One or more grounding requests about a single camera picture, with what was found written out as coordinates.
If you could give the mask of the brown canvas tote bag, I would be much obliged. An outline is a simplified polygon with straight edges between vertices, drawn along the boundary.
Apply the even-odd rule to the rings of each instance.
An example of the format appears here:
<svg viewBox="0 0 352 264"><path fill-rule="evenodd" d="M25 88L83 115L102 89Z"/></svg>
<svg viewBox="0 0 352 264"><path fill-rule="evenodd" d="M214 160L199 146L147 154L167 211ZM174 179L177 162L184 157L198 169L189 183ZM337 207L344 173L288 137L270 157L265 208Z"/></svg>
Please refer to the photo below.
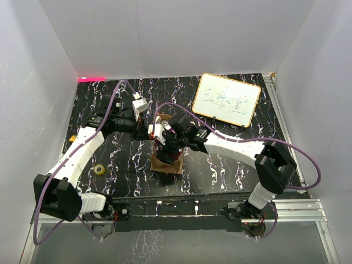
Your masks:
<svg viewBox="0 0 352 264"><path fill-rule="evenodd" d="M167 115L167 114L158 114L156 118L156 124L161 124L161 121L163 120L169 121L171 117L172 117L171 115ZM162 147L163 145L160 144L158 141L154 139L152 140L152 153L149 156L150 162L151 162L151 170L155 172L161 172L161 173L180 174L182 172L182 165L184 163L184 149L180 148L183 150L183 153L181 154L180 159L178 159L175 162L175 164L169 165L159 161L156 158L156 152L159 149L162 149Z"/></svg>

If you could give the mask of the red soda can front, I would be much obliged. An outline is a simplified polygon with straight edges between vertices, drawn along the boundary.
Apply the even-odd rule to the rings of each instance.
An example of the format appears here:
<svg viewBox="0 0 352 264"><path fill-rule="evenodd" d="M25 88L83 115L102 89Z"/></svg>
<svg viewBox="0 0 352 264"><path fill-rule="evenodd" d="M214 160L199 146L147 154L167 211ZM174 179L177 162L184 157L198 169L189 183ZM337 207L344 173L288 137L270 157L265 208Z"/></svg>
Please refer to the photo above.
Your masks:
<svg viewBox="0 0 352 264"><path fill-rule="evenodd" d="M182 153L183 153L182 149L173 148L169 151L169 156L174 160L178 160L178 159L180 159L180 156Z"/></svg>

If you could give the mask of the purple soda can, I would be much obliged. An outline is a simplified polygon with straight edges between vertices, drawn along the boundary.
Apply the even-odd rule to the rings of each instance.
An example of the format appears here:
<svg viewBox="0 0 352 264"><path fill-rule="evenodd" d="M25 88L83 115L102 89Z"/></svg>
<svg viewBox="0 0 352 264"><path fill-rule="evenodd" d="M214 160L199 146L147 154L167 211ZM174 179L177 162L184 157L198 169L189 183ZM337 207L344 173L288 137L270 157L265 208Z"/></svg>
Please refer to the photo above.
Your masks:
<svg viewBox="0 0 352 264"><path fill-rule="evenodd" d="M171 126L168 123L168 120L163 120L161 121L161 125L166 129L169 130L171 128Z"/></svg>

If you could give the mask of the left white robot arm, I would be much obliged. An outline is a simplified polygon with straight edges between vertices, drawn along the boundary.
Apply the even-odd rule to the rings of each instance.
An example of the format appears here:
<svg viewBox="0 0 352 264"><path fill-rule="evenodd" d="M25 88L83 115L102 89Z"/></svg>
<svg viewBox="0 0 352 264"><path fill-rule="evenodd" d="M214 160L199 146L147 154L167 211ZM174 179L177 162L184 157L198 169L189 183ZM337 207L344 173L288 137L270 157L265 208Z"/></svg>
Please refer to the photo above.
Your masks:
<svg viewBox="0 0 352 264"><path fill-rule="evenodd" d="M100 108L88 115L78 130L76 139L65 155L45 175L34 179L34 194L40 212L68 222L78 215L95 212L101 219L109 219L114 211L107 196L101 193L79 194L78 180L94 152L108 135L128 133L132 140L148 140L145 98L133 95L132 107L122 108L118 97L104 96Z"/></svg>

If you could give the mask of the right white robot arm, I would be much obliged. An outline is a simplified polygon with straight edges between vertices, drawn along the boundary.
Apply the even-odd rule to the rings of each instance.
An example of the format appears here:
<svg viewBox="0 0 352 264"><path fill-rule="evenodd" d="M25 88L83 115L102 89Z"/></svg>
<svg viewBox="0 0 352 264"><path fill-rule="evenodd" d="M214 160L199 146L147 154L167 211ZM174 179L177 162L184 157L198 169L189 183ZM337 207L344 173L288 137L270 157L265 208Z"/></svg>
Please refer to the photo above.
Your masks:
<svg viewBox="0 0 352 264"><path fill-rule="evenodd" d="M148 134L158 142L157 158L166 164L174 164L180 150L188 147L196 152L223 155L255 168L259 182L249 197L235 208L227 209L238 216L258 218L276 195L284 193L296 170L289 151L277 142L241 142L240 138L224 135L209 126L198 126L182 114L171 117L166 126L157 120L149 126Z"/></svg>

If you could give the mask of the yellow tape roll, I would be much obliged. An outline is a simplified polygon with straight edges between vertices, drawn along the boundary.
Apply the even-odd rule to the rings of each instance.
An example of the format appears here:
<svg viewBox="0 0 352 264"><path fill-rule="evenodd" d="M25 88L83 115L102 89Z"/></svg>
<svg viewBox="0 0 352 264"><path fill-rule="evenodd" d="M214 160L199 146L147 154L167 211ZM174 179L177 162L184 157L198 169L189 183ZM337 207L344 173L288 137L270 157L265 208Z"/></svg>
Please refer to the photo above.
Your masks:
<svg viewBox="0 0 352 264"><path fill-rule="evenodd" d="M103 175L105 173L105 167L102 164L96 164L93 168L93 172L96 175Z"/></svg>

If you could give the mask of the small orange object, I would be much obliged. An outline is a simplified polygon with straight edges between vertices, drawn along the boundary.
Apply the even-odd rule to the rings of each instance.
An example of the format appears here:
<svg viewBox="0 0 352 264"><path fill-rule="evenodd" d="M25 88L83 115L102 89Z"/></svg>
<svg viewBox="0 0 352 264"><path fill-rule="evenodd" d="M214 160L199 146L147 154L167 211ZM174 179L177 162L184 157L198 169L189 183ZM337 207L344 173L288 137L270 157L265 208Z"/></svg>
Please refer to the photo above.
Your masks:
<svg viewBox="0 0 352 264"><path fill-rule="evenodd" d="M70 141L70 142L73 142L75 139L76 139L76 136L73 135L73 136L69 139L69 141Z"/></svg>

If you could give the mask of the pink marker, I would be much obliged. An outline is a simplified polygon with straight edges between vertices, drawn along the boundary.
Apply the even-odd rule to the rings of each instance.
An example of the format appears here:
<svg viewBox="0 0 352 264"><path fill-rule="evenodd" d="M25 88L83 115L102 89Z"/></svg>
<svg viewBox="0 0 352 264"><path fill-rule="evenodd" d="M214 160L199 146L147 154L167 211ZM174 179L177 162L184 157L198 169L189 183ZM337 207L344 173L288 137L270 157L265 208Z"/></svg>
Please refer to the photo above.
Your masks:
<svg viewBox="0 0 352 264"><path fill-rule="evenodd" d="M78 83L90 83L90 82L99 82L99 81L105 81L106 78L80 78L78 80Z"/></svg>

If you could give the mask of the small whiteboard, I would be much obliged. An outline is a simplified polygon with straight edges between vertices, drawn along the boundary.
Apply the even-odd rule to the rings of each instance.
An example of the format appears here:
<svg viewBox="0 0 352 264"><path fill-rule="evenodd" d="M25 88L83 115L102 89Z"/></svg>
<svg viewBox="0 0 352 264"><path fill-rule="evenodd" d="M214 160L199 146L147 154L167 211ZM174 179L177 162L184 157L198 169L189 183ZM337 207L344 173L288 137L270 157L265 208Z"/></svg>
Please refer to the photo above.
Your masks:
<svg viewBox="0 0 352 264"><path fill-rule="evenodd" d="M192 111L239 127L249 127L259 100L257 85L204 73Z"/></svg>

